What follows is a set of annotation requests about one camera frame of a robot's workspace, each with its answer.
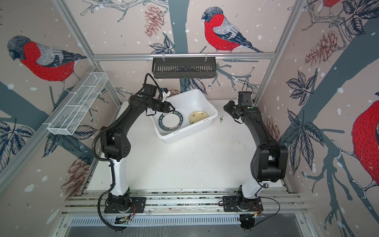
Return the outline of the large green rimmed plate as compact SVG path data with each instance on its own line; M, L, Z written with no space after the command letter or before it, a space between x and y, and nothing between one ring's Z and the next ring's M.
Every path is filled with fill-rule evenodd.
M163 131L171 132L179 129L183 124L183 115L178 111L163 113L159 117L158 125Z

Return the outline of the yellow translucent plate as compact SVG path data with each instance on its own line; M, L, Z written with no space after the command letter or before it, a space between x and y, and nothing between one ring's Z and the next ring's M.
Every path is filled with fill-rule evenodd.
M209 118L209 115L204 111L195 111L190 114L189 122L190 124L197 123L203 119Z

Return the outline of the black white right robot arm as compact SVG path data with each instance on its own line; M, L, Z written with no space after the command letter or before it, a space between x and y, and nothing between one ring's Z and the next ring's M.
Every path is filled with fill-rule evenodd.
M252 177L239 187L236 206L242 211L258 209L255 202L260 199L259 193L269 187L268 182L275 183L284 179L289 151L271 136L258 108L235 104L231 100L224 106L224 110L235 122L247 126L256 143L250 164Z

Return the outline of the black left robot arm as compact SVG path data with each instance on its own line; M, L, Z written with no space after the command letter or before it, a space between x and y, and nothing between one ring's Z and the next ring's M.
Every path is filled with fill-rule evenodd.
M100 145L104 158L100 161L110 163L111 188L106 192L108 195L105 202L105 213L142 213L145 199L138 200L140 207L135 207L130 197L130 188L126 178L126 157L131 151L131 144L127 134L138 119L147 110L160 113L175 111L175 107L168 101L155 99L153 95L141 93L130 97L128 107L121 116L109 127L103 127L96 140L100 139Z

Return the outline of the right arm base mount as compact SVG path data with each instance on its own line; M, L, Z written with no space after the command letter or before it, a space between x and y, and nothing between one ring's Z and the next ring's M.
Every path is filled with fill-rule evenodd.
M222 207L224 212L262 212L260 198L248 199L240 196L223 196Z

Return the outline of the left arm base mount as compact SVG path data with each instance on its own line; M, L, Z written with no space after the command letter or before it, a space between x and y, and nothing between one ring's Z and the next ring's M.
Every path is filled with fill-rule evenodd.
M145 204L145 197L122 197L110 195L106 199L104 212L106 214L143 213L145 209Z

